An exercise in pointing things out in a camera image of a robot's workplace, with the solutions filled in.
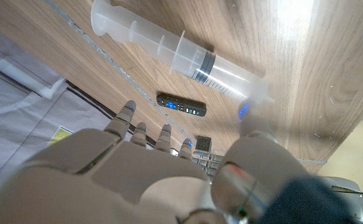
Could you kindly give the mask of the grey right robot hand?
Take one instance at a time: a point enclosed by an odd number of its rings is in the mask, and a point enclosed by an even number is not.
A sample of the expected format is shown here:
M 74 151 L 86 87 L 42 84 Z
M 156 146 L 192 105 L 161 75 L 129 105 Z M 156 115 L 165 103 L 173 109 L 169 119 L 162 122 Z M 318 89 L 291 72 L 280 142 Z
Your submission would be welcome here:
M 155 149 L 145 124 L 124 139 L 136 104 L 104 130 L 83 129 L 36 153 L 0 188 L 0 223 L 359 223 L 342 195 L 274 138 L 249 103 L 240 137 L 209 177 L 187 142 L 170 153 L 164 127 Z

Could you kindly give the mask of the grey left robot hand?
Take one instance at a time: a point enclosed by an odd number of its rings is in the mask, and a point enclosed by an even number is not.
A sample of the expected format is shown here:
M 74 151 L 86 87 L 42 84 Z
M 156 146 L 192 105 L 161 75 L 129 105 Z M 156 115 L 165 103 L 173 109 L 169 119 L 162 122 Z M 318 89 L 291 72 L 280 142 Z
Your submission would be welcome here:
M 223 156 L 208 152 L 194 151 L 191 161 L 201 166 L 208 176 L 210 184 L 212 184 L 223 158 Z

